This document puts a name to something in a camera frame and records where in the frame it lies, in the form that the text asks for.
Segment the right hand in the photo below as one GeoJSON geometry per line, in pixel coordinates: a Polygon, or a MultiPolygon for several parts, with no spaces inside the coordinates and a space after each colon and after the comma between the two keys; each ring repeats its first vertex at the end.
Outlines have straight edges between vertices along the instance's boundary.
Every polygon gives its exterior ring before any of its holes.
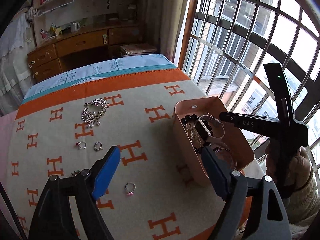
{"type": "Polygon", "coordinates": [[[282,146],[281,142],[270,139],[268,143],[265,153],[266,157],[266,175],[270,176],[277,188],[279,188],[279,175],[280,172],[285,170],[285,181],[284,186],[281,189],[278,189],[281,197],[289,198],[293,195],[293,193],[301,190],[308,182],[311,175],[311,165],[310,159],[306,150],[301,147],[294,154],[291,159],[288,167],[283,167],[280,165],[280,157],[284,155],[291,155],[291,151],[289,148],[282,146]]]}

